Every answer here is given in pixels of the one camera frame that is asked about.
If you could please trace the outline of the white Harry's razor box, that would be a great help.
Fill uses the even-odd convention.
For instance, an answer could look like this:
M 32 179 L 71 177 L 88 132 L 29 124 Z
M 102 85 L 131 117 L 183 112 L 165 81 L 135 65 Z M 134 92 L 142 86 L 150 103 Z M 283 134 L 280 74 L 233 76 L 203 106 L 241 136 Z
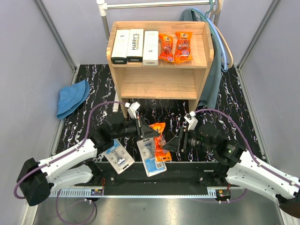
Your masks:
M 127 61 L 142 62 L 144 29 L 131 29 L 127 45 Z

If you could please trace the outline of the orange razor pack horizontal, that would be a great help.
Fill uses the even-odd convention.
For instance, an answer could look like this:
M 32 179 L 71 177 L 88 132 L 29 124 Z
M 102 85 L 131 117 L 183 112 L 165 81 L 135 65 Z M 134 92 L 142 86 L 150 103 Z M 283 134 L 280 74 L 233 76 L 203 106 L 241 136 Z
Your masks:
M 155 151 L 154 156 L 157 162 L 168 162 L 172 160 L 172 156 L 168 150 L 164 150 L 163 146 L 166 144 L 163 131 L 165 129 L 165 122 L 151 124 L 150 127 L 157 131 L 160 136 L 154 138 Z

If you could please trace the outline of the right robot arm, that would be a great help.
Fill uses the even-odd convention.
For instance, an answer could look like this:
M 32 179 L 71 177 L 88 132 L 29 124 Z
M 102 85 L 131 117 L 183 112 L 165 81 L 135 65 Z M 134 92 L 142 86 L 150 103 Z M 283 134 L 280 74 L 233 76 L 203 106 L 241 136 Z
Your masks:
M 290 216 L 300 217 L 300 179 L 262 161 L 237 142 L 225 139 L 212 124 L 200 126 L 198 132 L 180 128 L 163 148 L 176 153 L 190 149 L 211 151 L 218 162 L 213 173 L 215 184 L 229 183 L 251 190 L 272 200 Z

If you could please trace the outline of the orange razor pack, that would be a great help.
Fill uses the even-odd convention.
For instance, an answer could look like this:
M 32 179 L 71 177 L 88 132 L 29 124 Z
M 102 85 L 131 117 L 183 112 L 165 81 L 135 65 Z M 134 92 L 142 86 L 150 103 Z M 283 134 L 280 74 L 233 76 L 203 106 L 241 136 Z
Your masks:
M 193 57 L 191 54 L 191 38 L 192 32 L 176 32 L 177 39 L 176 50 L 174 54 L 175 63 L 183 63 L 192 61 Z
M 172 53 L 173 37 L 162 33 L 159 33 L 158 37 L 161 41 L 161 48 L 162 48 L 162 51 L 158 59 L 174 63 L 174 58 Z

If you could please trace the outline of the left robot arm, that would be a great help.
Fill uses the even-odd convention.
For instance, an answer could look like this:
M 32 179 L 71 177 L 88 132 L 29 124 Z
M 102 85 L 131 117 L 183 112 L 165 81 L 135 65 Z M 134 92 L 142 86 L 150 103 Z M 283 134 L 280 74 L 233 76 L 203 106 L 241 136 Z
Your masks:
M 75 146 L 40 161 L 26 160 L 16 180 L 15 197 L 36 206 L 57 190 L 84 183 L 97 185 L 101 174 L 88 160 L 114 147 L 125 136 L 145 139 L 157 137 L 159 132 L 139 116 L 121 123 L 105 120 Z

